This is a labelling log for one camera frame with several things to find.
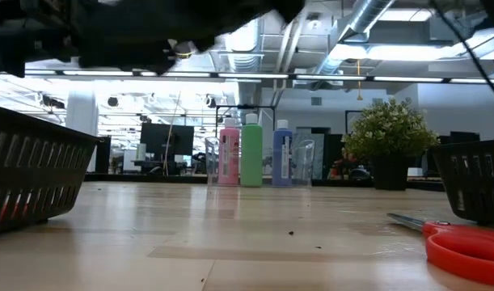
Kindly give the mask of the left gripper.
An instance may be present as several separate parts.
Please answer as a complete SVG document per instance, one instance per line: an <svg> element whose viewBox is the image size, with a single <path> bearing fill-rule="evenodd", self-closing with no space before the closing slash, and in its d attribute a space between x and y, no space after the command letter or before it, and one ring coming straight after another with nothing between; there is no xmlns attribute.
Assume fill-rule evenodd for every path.
<svg viewBox="0 0 494 291"><path fill-rule="evenodd" d="M214 36L196 15L194 0L120 0L101 4L82 23L81 68L167 72L177 61L170 41L206 51Z"/></svg>

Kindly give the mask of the green paint bottle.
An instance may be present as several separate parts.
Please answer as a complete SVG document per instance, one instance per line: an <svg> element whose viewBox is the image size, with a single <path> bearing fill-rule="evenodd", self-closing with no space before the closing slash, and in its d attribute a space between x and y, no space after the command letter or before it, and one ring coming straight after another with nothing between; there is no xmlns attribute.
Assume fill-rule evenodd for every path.
<svg viewBox="0 0 494 291"><path fill-rule="evenodd" d="M240 183L260 187L263 183L263 129L255 113L247 113L241 129Z"/></svg>

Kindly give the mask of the blue paint bottle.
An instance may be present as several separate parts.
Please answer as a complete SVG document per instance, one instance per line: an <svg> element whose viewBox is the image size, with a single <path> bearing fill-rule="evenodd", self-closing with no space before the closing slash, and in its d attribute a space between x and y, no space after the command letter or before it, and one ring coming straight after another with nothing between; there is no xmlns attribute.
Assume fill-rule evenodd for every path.
<svg viewBox="0 0 494 291"><path fill-rule="evenodd" d="M272 144L272 185L289 187L292 184L292 139L293 132L287 120L278 120L273 132Z"/></svg>

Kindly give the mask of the pink paint bottle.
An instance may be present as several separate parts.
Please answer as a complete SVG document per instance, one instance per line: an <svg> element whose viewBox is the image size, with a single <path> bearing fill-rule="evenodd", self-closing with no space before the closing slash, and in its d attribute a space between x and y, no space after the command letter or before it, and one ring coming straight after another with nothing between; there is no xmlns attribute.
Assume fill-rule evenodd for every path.
<svg viewBox="0 0 494 291"><path fill-rule="evenodd" d="M224 119L225 128L219 136L218 182L222 185L239 183L239 137L234 118Z"/></svg>

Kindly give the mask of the black monitor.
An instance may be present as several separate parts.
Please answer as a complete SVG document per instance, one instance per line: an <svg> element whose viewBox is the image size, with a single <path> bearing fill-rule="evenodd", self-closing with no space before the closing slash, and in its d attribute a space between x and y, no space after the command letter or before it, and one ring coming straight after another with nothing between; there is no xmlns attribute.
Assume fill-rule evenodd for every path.
<svg viewBox="0 0 494 291"><path fill-rule="evenodd" d="M141 143L151 154L192 155L194 127L171 124L143 123Z"/></svg>

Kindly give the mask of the black cabinet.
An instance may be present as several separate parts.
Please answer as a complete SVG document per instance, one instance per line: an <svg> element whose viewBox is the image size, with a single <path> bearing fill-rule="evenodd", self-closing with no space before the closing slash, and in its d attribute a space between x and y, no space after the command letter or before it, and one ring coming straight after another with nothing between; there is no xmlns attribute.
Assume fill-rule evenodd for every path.
<svg viewBox="0 0 494 291"><path fill-rule="evenodd" d="M95 158L95 173L107 174L110 154L111 154L111 141L110 137L101 137L96 148L96 158Z"/></svg>

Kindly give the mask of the clear plastic bin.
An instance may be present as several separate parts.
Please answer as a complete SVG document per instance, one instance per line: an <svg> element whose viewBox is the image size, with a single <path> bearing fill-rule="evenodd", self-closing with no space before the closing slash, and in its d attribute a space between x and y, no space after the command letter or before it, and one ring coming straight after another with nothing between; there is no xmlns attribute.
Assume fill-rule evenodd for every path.
<svg viewBox="0 0 494 291"><path fill-rule="evenodd" d="M240 183L241 147L239 147L239 183L237 185L222 185L218 182L219 139L207 137L205 139L205 158L207 170L207 184L209 186L243 187L243 188L309 188L313 176L313 161L315 143L305 140L292 146L291 176L292 184L289 187L272 185L272 149L263 149L263 183L260 187L243 187Z"/></svg>

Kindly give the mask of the black slotted plastic basket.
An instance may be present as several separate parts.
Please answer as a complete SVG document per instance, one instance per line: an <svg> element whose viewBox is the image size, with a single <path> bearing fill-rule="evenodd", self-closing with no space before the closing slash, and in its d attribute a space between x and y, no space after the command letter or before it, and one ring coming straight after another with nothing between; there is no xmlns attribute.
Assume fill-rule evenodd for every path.
<svg viewBox="0 0 494 291"><path fill-rule="evenodd" d="M27 215L0 221L0 233L68 213L77 200L97 137L0 108L0 208L29 195Z"/></svg>
<svg viewBox="0 0 494 291"><path fill-rule="evenodd" d="M494 140L431 148L453 213L494 225Z"/></svg>

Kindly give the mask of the white-flowered plant in black pot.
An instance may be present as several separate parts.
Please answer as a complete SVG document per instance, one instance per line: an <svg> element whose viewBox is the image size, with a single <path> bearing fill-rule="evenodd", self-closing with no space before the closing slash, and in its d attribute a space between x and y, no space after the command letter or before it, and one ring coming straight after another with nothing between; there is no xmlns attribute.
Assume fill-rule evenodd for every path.
<svg viewBox="0 0 494 291"><path fill-rule="evenodd" d="M344 135L344 147L359 162L370 165L374 187L403 191L409 163L439 142L410 99L376 103L364 108Z"/></svg>

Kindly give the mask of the red scissors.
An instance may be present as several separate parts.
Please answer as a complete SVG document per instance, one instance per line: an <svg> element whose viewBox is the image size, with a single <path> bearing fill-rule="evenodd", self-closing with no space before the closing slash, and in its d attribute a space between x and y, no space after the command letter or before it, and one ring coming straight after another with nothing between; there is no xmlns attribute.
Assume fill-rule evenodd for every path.
<svg viewBox="0 0 494 291"><path fill-rule="evenodd" d="M494 231L447 221L421 221L395 213L388 217L423 234L428 261L434 266L494 286Z"/></svg>

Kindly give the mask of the ribbed silver ceiling duct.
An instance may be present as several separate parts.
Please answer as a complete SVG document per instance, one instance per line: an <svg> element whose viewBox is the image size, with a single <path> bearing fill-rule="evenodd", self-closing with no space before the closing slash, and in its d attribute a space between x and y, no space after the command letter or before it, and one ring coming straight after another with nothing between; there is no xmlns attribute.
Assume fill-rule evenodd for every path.
<svg viewBox="0 0 494 291"><path fill-rule="evenodd" d="M256 72L260 68L260 25L254 19L226 37L230 69L239 73Z"/></svg>

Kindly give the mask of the black background frame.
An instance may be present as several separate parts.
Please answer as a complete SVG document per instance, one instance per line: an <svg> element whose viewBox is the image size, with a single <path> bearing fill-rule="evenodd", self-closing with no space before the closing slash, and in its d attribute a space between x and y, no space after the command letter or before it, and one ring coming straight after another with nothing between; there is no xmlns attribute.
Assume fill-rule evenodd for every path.
<svg viewBox="0 0 494 291"><path fill-rule="evenodd" d="M220 139L220 131L217 129L218 127L218 117L225 116L230 109L238 109L241 111L251 111L256 112L258 115L258 121L261 122L261 116L265 114L272 121L272 128L276 128L276 113L277 108L275 106L263 106L263 105L254 105L254 104L238 104L238 105L217 105L215 107L215 137Z"/></svg>

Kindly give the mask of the black aluminium rig frame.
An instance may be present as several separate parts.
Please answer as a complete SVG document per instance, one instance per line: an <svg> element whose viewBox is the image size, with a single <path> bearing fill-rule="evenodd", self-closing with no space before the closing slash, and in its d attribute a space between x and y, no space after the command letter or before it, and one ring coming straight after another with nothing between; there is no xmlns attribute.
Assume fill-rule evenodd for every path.
<svg viewBox="0 0 494 291"><path fill-rule="evenodd" d="M130 183L189 183L189 184L207 184L207 177L204 176L160 176L160 175L113 175L88 173L84 178L85 182L130 182ZM333 187L333 188L372 188L374 183L371 181L355 180L330 180L330 179L312 179L312 187ZM439 181L411 180L407 181L407 188L444 192L444 186Z"/></svg>

